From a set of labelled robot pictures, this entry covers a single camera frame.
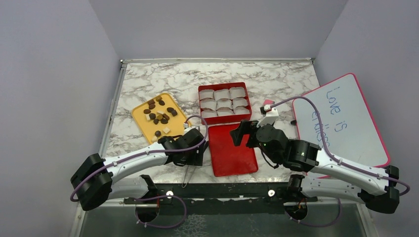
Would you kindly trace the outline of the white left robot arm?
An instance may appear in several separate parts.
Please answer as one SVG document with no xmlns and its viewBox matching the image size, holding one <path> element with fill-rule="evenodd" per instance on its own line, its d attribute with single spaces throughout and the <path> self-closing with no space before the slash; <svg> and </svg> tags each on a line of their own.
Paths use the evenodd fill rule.
<svg viewBox="0 0 419 237">
<path fill-rule="evenodd" d="M 188 128 L 183 135 L 163 136 L 157 142 L 125 155 L 102 158 L 98 153 L 92 154 L 70 179 L 74 188 L 70 200 L 79 202 L 84 211 L 90 211 L 117 198 L 113 186 L 127 176 L 168 163 L 193 165 L 201 161 L 200 148 L 206 138 L 198 129 Z"/>
</svg>

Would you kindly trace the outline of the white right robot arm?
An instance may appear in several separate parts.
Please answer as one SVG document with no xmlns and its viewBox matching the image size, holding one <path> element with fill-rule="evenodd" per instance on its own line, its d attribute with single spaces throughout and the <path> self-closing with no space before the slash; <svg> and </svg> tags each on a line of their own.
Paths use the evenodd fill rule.
<svg viewBox="0 0 419 237">
<path fill-rule="evenodd" d="M 257 124 L 257 121 L 241 121 L 236 129 L 230 131 L 233 144 L 239 146 L 243 137 L 248 135 L 246 146 L 259 148 L 263 157 L 269 158 L 276 166 L 333 178 L 322 181 L 292 175 L 285 187 L 288 199 L 334 197 L 363 203 L 379 213 L 392 214 L 396 211 L 400 202 L 400 193 L 396 189 L 399 179 L 397 167 L 370 167 L 339 157 L 331 158 L 325 149 L 316 144 L 289 139 L 271 124 Z"/>
</svg>

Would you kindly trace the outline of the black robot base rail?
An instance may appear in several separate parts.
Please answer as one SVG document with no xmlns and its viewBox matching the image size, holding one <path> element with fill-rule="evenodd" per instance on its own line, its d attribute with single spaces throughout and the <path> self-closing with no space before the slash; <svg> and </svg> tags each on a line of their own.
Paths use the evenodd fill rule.
<svg viewBox="0 0 419 237">
<path fill-rule="evenodd" d="M 283 214 L 287 202 L 303 197 L 287 182 L 261 183 L 153 183 L 146 178 L 145 194 L 134 193 L 124 203 L 139 213 L 166 216 Z"/>
</svg>

